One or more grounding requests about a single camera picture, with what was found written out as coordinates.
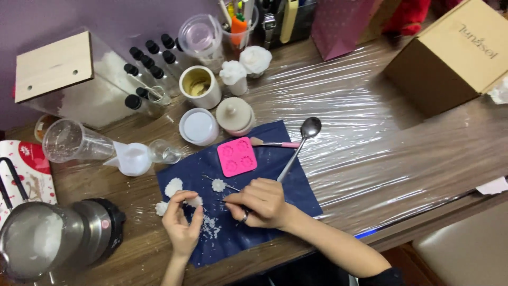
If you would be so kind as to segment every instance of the cardboard box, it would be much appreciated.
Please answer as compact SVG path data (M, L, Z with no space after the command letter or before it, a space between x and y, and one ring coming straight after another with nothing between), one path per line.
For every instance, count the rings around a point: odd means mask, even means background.
M482 0L464 0L392 60L386 76L426 116L489 91L508 71L508 21Z

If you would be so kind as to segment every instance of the plastic wrap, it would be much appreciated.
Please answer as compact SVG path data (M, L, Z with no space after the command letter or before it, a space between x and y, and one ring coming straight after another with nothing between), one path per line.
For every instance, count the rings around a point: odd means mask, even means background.
M307 141L299 159L324 211L319 219L351 234L396 223L508 174L506 107L480 97L424 121L379 74L396 52L377 41L323 63L312 41L289 45L273 51L269 69L249 80L241 97L253 107L257 125L282 119L292 141L300 140L307 117L321 119L321 133ZM201 149L178 133L179 119L190 108L177 97L166 109L174 123L133 116L103 132L126 144L162 138L188 156ZM221 131L215 142L227 136ZM170 246L155 214L161 200L155 173L128 178L100 164L52 165L60 202L104 197L127 215L115 257L80 274L76 283L158 283ZM277 252L270 250L277 245ZM231 282L295 257L296 248L290 238L279 238L210 267L189 267L184 283Z

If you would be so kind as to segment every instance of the wristwatch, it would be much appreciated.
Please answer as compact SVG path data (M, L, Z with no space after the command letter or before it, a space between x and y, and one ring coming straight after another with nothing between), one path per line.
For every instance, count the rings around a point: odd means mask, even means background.
M263 21L263 30L265 30L265 49L270 48L273 30L275 27L277 27L277 22L275 22L273 13L266 13L265 20Z

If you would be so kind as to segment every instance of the beige lidded container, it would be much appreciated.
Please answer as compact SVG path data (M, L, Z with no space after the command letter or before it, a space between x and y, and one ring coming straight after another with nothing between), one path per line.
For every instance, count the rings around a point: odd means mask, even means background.
M84 28L16 58L15 102L101 129L134 113L126 61Z

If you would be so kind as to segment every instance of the ceramic lid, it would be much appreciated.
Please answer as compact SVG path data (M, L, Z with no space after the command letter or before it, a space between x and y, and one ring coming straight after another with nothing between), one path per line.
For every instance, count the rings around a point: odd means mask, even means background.
M191 114L183 124L185 135L196 142L201 142L210 136L213 128L213 118L203 112Z
M251 116L252 107L238 97L223 100L215 113L219 125L231 131L244 129L249 124Z

